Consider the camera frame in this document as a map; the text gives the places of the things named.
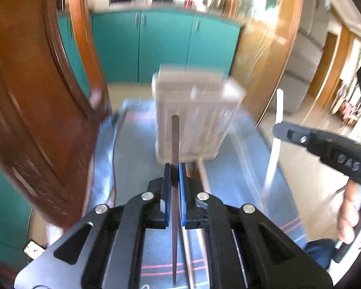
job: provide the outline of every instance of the plastic container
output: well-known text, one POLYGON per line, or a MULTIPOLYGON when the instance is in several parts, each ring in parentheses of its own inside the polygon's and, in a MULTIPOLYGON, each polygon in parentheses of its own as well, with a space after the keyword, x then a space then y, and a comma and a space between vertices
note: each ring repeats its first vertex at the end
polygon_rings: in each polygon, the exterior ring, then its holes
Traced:
POLYGON ((245 97, 233 78, 209 70, 162 68, 152 77, 156 102, 155 153, 158 163, 171 162, 171 117, 179 116, 179 161, 214 159, 245 97))

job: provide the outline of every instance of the brown wooden door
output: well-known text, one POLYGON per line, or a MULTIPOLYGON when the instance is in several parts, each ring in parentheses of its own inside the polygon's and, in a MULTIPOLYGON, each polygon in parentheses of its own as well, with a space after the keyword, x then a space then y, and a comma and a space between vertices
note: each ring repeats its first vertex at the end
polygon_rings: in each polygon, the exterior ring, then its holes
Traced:
POLYGON ((104 78, 90 83, 93 106, 66 58, 56 0, 0 0, 0 167, 60 227, 81 217, 109 110, 104 78))
POLYGON ((334 51, 336 50, 337 38, 337 35, 328 32, 320 64, 318 65, 317 71, 308 90, 308 94, 313 98, 316 98, 317 94, 320 92, 320 88, 331 66, 334 51))

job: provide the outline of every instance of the silver screw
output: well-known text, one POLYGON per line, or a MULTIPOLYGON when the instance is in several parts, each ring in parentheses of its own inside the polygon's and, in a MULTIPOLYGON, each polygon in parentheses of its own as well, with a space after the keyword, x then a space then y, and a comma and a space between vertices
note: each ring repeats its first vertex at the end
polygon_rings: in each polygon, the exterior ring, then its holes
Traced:
POLYGON ((154 194, 152 192, 147 191, 142 193, 142 200, 150 201, 152 198, 154 198, 154 194))
POLYGON ((107 212, 107 210, 108 210, 108 206, 106 206, 106 204, 99 204, 95 208, 95 212, 97 214, 103 214, 103 213, 107 212))
POLYGON ((255 212, 255 207, 251 204, 245 204, 243 206, 243 212, 247 213, 247 214, 251 214, 255 212))
POLYGON ((206 192, 200 192, 199 194, 197 194, 197 198, 201 201, 206 201, 208 198, 210 198, 210 196, 206 192))

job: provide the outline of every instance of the blue tablecloth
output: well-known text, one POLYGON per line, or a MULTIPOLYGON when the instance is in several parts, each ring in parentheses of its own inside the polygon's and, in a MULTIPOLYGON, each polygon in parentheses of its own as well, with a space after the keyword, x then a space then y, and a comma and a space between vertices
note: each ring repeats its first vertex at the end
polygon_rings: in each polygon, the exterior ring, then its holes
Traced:
MULTIPOLYGON (((144 192, 150 180, 162 177, 164 165, 155 159, 155 104, 127 100, 123 104, 116 132, 114 171, 116 204, 125 204, 144 192)), ((255 128, 245 110, 240 109, 225 137, 218 156, 205 161, 212 194, 225 204, 240 207, 254 204, 261 209, 261 195, 270 159, 270 146, 255 128)), ((306 233, 282 171, 278 167, 264 205, 265 214, 301 248, 306 233)), ((208 288, 206 263, 196 231, 189 231, 194 282, 208 288)), ((178 247, 177 288, 186 288, 181 249, 178 247)), ((171 229, 147 230, 143 253, 141 288, 172 288, 171 229)))

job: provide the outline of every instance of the human hand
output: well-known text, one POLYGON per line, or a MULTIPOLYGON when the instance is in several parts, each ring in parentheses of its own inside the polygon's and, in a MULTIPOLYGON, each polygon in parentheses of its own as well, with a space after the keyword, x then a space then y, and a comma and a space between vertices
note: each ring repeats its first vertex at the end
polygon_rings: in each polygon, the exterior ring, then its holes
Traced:
POLYGON ((344 243, 352 243, 355 237, 354 229, 360 219, 360 214, 354 203, 357 199, 357 184, 349 179, 345 188, 344 201, 338 214, 338 238, 344 243))

